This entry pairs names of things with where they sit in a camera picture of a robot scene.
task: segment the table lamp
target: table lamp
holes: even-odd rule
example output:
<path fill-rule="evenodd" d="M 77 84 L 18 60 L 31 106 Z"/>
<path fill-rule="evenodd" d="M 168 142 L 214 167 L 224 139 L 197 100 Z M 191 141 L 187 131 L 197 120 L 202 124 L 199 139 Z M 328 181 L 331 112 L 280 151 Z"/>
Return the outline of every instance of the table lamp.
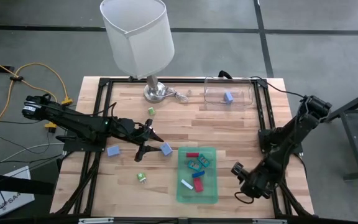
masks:
<path fill-rule="evenodd" d="M 104 0 L 100 11 L 118 68 L 137 79 L 147 77 L 146 100 L 162 101 L 165 86 L 154 74 L 175 54 L 165 4 L 161 0 Z"/>

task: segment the wooden table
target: wooden table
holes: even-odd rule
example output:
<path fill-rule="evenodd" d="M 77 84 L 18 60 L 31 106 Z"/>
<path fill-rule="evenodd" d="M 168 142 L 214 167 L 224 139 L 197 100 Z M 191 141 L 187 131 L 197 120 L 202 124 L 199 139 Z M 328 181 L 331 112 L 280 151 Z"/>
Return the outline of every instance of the wooden table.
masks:
<path fill-rule="evenodd" d="M 92 113 L 100 77 L 84 77 L 76 110 Z M 268 82 L 284 90 L 281 78 L 269 78 Z M 171 145 L 173 154 L 165 157 L 161 152 L 145 154 L 141 162 L 135 162 L 138 146 L 118 139 L 108 139 L 108 146 L 119 145 L 121 155 L 108 157 L 103 153 L 94 195 L 92 216 L 109 217 L 210 217 L 210 218 L 269 218 L 273 217 L 271 199 L 255 199 L 251 205 L 237 201 L 234 192 L 239 182 L 231 173 L 236 161 L 247 170 L 253 169 L 261 160 L 257 131 L 260 129 L 256 102 L 244 110 L 226 111 L 219 108 L 206 109 L 204 85 L 181 83 L 169 85 L 177 91 L 192 91 L 187 104 L 167 98 L 159 104 L 144 100 L 141 83 L 115 83 L 111 102 L 116 101 L 114 115 L 143 123 L 150 118 L 147 109 L 154 107 L 156 115 L 153 128 Z M 283 126 L 291 119 L 286 94 L 269 88 L 276 126 Z M 160 142 L 149 141 L 159 147 Z M 181 146 L 213 146 L 217 152 L 219 201 L 214 205 L 184 204 L 176 201 L 177 149 Z M 51 212 L 57 211 L 69 199 L 80 179 L 83 152 L 74 152 L 62 164 Z M 136 177 L 145 172 L 147 183 L 141 184 Z M 287 184 L 298 201 L 313 213 L 308 183 L 300 161 L 292 157 L 285 174 Z M 84 193 L 82 206 L 85 206 Z M 280 208 L 284 211 L 281 193 Z"/>

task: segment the blue block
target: blue block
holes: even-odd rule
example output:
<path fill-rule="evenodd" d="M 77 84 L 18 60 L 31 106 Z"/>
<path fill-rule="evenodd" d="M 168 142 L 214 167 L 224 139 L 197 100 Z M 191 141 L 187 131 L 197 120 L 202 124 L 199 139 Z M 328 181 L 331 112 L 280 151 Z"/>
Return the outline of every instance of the blue block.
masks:
<path fill-rule="evenodd" d="M 107 148 L 107 155 L 109 157 L 119 155 L 119 146 L 111 146 Z"/>
<path fill-rule="evenodd" d="M 169 146 L 168 143 L 162 144 L 160 146 L 160 149 L 161 149 L 162 153 L 164 154 L 164 156 L 167 156 L 172 153 L 171 146 Z"/>
<path fill-rule="evenodd" d="M 224 101 L 226 102 L 226 104 L 231 104 L 233 102 L 233 96 L 229 91 L 226 91 L 224 93 Z"/>
<path fill-rule="evenodd" d="M 196 177 L 202 176 L 202 175 L 204 175 L 204 174 L 205 174 L 205 170 L 203 170 L 203 171 L 201 171 L 201 172 L 197 172 L 197 173 L 195 173 L 195 174 L 192 174 L 191 176 L 192 176 L 193 178 L 196 178 Z"/>

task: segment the light blue cube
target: light blue cube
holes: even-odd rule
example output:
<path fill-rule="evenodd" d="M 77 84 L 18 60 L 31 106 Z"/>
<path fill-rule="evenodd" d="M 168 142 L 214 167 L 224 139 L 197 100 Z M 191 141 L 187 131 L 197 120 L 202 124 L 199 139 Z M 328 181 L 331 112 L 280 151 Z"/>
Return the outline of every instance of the light blue cube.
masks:
<path fill-rule="evenodd" d="M 119 155 L 119 146 L 111 146 L 107 148 L 107 155 L 109 157 Z"/>
<path fill-rule="evenodd" d="M 171 146 L 169 146 L 168 143 L 162 144 L 160 146 L 160 149 L 161 149 L 162 153 L 164 154 L 164 156 L 167 156 L 172 153 Z"/>
<path fill-rule="evenodd" d="M 231 104 L 233 102 L 233 96 L 229 91 L 226 91 L 224 93 L 224 101 L 226 102 L 226 104 Z"/>

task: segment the gray floor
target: gray floor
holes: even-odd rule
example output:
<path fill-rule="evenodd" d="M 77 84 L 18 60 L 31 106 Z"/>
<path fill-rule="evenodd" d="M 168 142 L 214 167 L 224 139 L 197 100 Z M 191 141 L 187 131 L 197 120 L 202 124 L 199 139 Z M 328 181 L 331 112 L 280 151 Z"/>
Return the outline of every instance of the gray floor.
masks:
<path fill-rule="evenodd" d="M 1 24 L 103 26 L 100 0 L 0 0 Z M 251 0 L 164 0 L 172 27 L 256 29 Z M 358 30 L 358 0 L 260 0 L 266 29 Z M 234 76 L 266 77 L 258 34 L 174 33 L 176 54 L 159 75 L 216 76 L 226 70 Z M 316 95 L 336 109 L 358 95 L 357 35 L 267 35 L 274 77 L 285 79 L 287 90 Z M 66 81 L 76 99 L 85 75 L 123 75 L 112 63 L 104 32 L 1 31 L 0 63 L 19 67 L 42 62 Z M 63 96 L 53 74 L 33 67 L 22 72 L 29 83 Z M 0 111 L 9 80 L 0 74 Z M 11 104 L 3 120 L 26 122 L 22 102 L 34 91 L 14 85 Z M 289 96 L 292 113 L 298 98 Z M 47 142 L 43 124 L 0 124 L 0 136 L 29 147 Z M 0 160 L 22 148 L 0 140 Z M 308 183 L 315 213 L 321 217 L 358 220 L 358 181 L 342 176 L 357 171 L 339 121 L 322 124 L 303 143 Z M 23 152 L 17 160 L 50 157 L 61 152 L 51 146 L 41 155 Z M 0 165 L 0 174 L 23 166 Z M 47 171 L 38 172 L 40 176 Z"/>

